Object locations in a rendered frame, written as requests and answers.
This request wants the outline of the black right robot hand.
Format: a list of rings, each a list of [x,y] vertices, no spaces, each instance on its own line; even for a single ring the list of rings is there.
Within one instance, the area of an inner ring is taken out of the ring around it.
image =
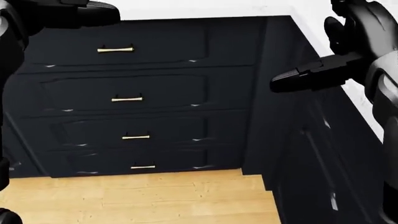
[[[333,55],[275,76],[270,81],[274,93],[318,91],[352,79],[363,85],[367,95],[376,90],[377,80],[368,75],[371,64],[398,50],[398,22],[380,3],[366,0],[331,0],[332,10],[345,18],[324,21],[324,30]]]

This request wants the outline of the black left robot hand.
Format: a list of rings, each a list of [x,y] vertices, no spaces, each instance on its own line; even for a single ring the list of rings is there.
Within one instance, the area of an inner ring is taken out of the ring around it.
[[[121,21],[114,5],[90,0],[46,0],[39,5],[39,18],[46,28],[101,27]]]

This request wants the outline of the dark navy drawer front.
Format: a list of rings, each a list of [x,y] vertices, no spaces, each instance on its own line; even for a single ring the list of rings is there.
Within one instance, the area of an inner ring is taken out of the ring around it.
[[[20,117],[247,108],[253,76],[252,67],[17,74],[3,103]],[[116,95],[144,100],[111,102]]]
[[[130,169],[139,161],[153,161],[156,168]],[[58,151],[40,155],[40,163],[51,177],[236,169],[241,166],[241,162],[241,150],[229,146],[165,151],[134,149]]]
[[[242,143],[246,110],[184,111],[24,119],[21,135],[36,151],[111,149],[147,145]],[[121,137],[149,132],[150,139]]]
[[[44,29],[30,39],[28,65],[57,67],[198,63],[252,65],[264,19],[260,17],[124,21],[113,26]],[[134,52],[99,54],[97,48]]]

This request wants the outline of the dark navy corner cabinet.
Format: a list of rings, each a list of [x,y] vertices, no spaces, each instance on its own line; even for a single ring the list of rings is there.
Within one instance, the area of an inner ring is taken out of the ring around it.
[[[386,224],[381,143],[341,87],[272,93],[318,58],[289,16],[265,18],[244,174],[262,176],[281,224]]]

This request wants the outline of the dark navy drawer cabinet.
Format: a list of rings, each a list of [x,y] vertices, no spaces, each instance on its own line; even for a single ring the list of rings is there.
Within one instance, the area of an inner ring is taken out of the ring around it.
[[[240,167],[265,21],[44,29],[4,87],[10,176]]]

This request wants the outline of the black robot body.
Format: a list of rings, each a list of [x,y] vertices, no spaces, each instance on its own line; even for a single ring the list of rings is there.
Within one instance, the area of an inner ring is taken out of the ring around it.
[[[0,192],[9,185],[9,160],[5,157],[0,160]],[[0,208],[0,224],[23,224],[21,217],[6,208]]]

